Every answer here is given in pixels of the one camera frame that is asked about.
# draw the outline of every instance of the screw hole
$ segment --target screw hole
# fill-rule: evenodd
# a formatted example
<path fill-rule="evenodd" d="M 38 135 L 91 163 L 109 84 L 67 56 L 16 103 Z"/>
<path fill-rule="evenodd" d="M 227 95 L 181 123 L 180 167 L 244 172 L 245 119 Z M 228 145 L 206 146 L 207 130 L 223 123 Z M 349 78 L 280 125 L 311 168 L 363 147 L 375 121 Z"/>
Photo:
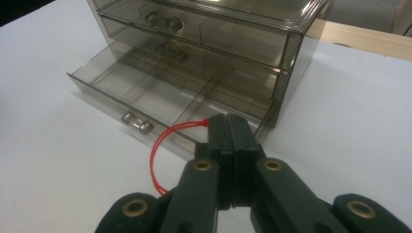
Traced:
<path fill-rule="evenodd" d="M 376 212 L 369 205 L 360 201 L 349 201 L 346 206 L 355 215 L 363 218 L 374 218 L 376 217 Z"/>
<path fill-rule="evenodd" d="M 146 210 L 149 208 L 149 204 L 146 200 L 144 199 L 134 199 L 129 202 L 127 202 L 122 210 L 123 214 L 125 216 L 140 216 L 146 212 Z"/>

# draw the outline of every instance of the red rubber band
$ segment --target red rubber band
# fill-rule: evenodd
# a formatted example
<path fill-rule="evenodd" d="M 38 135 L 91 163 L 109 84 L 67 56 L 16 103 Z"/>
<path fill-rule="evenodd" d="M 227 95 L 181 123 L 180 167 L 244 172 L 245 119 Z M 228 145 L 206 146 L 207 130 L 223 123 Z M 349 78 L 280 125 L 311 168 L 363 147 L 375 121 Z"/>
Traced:
<path fill-rule="evenodd" d="M 151 152 L 151 157 L 150 157 L 150 160 L 149 160 L 149 165 L 150 165 L 150 169 L 151 169 L 151 177 L 152 177 L 152 182 L 154 184 L 154 188 L 157 190 L 157 192 L 160 195 L 163 195 L 166 192 L 168 192 L 167 189 L 165 189 L 163 186 L 160 185 L 160 183 L 158 183 L 157 178 L 155 177 L 155 169 L 154 169 L 155 153 L 157 152 L 157 149 L 160 146 L 161 142 L 163 142 L 163 140 L 165 138 L 167 138 L 167 136 L 169 136 L 173 132 L 176 132 L 176 131 L 179 131 L 179 130 L 182 130 L 182 129 L 198 127 L 198 126 L 207 127 L 208 123 L 209 123 L 209 120 L 207 118 L 205 118 L 205 119 L 199 120 L 199 121 L 188 121 L 188 122 L 183 122 L 183 123 L 180 123 L 180 124 L 175 124 L 175 125 L 167 128 L 166 130 L 164 130 L 158 136 L 158 138 L 154 142 L 154 146 L 152 147 L 152 152 Z"/>

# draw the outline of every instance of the drawer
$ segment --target drawer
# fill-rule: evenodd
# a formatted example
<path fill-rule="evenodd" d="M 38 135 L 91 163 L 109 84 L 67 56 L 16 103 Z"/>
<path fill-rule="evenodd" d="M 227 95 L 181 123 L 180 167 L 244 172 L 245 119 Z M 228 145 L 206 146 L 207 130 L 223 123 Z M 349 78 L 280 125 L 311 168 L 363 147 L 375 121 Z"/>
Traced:
<path fill-rule="evenodd" d="M 110 38 L 200 73 L 205 73 L 220 58 L 213 52 L 155 34 L 150 30 L 132 27 L 111 18 L 102 17 L 102 21 Z"/>
<path fill-rule="evenodd" d="M 278 72 L 102 17 L 110 38 L 271 98 Z"/>
<path fill-rule="evenodd" d="M 96 11 L 124 21 L 143 25 L 139 9 L 144 5 L 136 0 L 92 0 Z"/>
<path fill-rule="evenodd" d="M 280 67 L 286 34 L 207 18 L 199 25 L 201 43 L 271 67 Z"/>
<path fill-rule="evenodd" d="M 94 0 L 100 15 L 130 24 L 144 25 L 176 37 L 200 43 L 199 24 L 207 17 L 160 6 L 143 0 Z"/>
<path fill-rule="evenodd" d="M 187 120 L 237 114 L 259 135 L 274 104 L 231 80 L 193 72 L 120 42 L 111 44 L 70 77 L 82 90 L 116 106 L 112 109 L 116 116 L 133 113 L 155 134 Z M 206 138 L 204 129 L 189 129 L 170 137 L 189 150 Z"/>
<path fill-rule="evenodd" d="M 139 13 L 145 26 L 197 43 L 200 43 L 199 24 L 207 18 L 152 3 L 140 7 Z"/>

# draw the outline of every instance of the white tabletop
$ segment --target white tabletop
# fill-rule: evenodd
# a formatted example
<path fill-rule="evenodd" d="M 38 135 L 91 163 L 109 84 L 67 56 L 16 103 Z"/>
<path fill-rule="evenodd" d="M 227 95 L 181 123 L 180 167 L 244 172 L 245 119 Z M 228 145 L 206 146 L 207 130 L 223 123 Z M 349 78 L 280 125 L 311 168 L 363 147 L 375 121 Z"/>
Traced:
<path fill-rule="evenodd" d="M 123 195 L 156 196 L 153 143 L 89 104 L 66 76 L 106 47 L 86 0 L 0 28 L 0 232 L 93 232 Z M 412 62 L 320 42 L 263 147 L 327 202 L 374 199 L 412 227 Z M 162 149 L 173 187 L 188 155 Z M 253 232 L 247 210 L 220 232 Z"/>

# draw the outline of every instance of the plastic drawer organizer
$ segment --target plastic drawer organizer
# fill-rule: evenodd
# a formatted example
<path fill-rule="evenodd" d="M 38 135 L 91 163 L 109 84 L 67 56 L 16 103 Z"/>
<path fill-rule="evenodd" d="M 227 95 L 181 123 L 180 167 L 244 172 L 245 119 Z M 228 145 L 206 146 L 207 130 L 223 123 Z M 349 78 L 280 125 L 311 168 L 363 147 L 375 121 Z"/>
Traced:
<path fill-rule="evenodd" d="M 143 135 L 233 113 L 259 141 L 308 65 L 329 8 L 326 0 L 88 3 L 109 46 L 70 75 L 82 91 Z M 170 139 L 193 150 L 206 137 L 190 129 Z"/>

